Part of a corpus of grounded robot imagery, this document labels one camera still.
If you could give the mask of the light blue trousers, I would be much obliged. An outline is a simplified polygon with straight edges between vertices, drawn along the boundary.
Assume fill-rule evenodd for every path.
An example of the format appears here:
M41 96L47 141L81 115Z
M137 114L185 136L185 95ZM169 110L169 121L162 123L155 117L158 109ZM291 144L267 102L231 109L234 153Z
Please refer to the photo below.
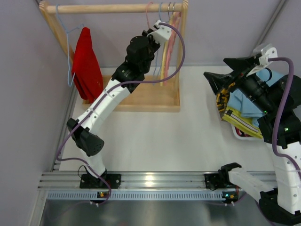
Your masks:
M270 87L283 78L284 74L265 68L258 71L256 76ZM264 115L264 112L256 105L253 97L246 96L241 90L236 89L230 93L227 106L238 110L242 117L252 120L253 126L259 127L258 119Z

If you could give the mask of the yellow-green trousers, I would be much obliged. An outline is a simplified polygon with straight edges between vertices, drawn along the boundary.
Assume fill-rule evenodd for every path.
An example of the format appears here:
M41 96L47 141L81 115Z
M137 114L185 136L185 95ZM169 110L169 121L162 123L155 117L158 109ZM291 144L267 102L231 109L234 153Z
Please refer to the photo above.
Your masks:
M226 107L222 119L242 131L244 134L263 139L260 129L253 125L253 120L251 118L243 117L240 111L234 108Z

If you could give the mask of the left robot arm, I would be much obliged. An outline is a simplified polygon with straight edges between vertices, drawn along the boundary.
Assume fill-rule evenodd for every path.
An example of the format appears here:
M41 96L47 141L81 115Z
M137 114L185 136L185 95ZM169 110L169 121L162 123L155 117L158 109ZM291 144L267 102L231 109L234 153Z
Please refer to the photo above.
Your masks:
M160 27L133 37L126 49L125 61L116 69L104 91L81 116L67 121L71 137L86 162L81 188L104 186L103 180L107 176L101 154L104 141L96 133L116 106L145 79L144 75L150 70L155 52L169 40L171 33L171 29Z

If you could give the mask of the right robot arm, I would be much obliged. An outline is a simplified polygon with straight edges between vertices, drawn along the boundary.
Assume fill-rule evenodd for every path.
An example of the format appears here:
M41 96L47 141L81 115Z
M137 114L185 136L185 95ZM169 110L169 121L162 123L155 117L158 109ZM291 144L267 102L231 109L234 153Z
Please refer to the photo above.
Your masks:
M276 61L288 64L288 74L269 86L257 72ZM205 72L204 77L215 94L240 90L263 113L259 129L272 151L277 186L265 184L235 162L219 169L221 181L249 194L267 220L297 225L301 222L301 121L294 110L301 104L301 80L294 75L293 62L262 54L225 58L224 62L230 73Z

